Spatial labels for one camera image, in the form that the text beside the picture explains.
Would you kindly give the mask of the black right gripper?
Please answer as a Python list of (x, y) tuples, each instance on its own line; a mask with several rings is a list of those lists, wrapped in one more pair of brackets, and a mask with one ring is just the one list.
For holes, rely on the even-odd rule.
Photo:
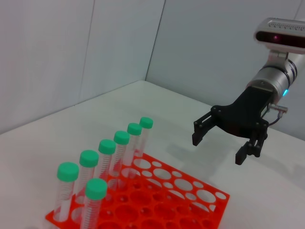
[(250, 138), (235, 154), (235, 164), (241, 165), (247, 156), (260, 157), (268, 137), (268, 122), (261, 113), (273, 98), (273, 92), (249, 86), (232, 104), (213, 106), (211, 111), (194, 121), (193, 145), (197, 146), (216, 125), (231, 135)]

